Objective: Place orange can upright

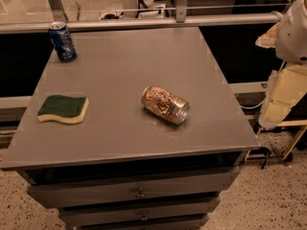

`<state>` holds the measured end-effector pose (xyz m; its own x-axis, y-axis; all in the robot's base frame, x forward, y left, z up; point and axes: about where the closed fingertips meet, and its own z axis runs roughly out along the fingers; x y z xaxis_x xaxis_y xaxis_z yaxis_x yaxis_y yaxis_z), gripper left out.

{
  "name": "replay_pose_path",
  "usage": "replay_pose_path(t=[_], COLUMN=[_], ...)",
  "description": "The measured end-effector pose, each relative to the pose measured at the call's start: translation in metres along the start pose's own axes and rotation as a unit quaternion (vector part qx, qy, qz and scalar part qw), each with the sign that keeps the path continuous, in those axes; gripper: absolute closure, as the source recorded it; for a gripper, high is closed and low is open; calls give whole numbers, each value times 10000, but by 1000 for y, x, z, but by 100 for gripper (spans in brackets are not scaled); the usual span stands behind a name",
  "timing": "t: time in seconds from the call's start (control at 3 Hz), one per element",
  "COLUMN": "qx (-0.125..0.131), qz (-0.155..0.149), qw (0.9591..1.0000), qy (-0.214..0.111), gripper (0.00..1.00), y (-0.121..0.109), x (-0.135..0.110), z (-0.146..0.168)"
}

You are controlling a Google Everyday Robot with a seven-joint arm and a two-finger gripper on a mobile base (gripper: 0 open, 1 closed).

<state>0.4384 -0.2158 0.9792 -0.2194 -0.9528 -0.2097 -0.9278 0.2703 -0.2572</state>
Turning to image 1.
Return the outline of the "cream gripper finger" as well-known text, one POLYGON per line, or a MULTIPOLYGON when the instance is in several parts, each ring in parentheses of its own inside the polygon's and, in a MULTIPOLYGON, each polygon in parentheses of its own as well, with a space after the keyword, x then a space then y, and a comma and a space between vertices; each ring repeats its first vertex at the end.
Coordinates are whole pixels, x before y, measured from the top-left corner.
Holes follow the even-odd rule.
POLYGON ((276 41, 277 26, 278 24, 274 24, 264 34, 259 36, 255 41, 255 45, 266 49, 274 48, 276 41))
POLYGON ((291 107, 280 102, 265 102, 260 110, 258 124, 264 129, 274 129, 290 113, 291 107))

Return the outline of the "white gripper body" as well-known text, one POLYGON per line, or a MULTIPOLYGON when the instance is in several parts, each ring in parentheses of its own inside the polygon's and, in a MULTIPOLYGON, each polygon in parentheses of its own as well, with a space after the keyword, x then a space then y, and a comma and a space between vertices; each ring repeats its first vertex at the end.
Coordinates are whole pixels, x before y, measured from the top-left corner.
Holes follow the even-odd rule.
POLYGON ((291 109, 307 94, 307 65, 288 63, 277 74, 276 84, 270 94, 270 103, 282 107, 284 112, 291 109))

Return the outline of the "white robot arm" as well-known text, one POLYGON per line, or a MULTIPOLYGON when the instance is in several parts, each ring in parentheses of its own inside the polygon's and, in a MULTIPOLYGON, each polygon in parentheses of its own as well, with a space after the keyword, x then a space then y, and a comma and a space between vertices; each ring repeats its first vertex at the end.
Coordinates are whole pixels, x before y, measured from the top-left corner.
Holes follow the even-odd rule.
POLYGON ((255 45, 274 48, 286 63, 282 70, 272 70, 258 117, 261 127, 273 129, 307 93, 307 0, 295 0, 255 45))

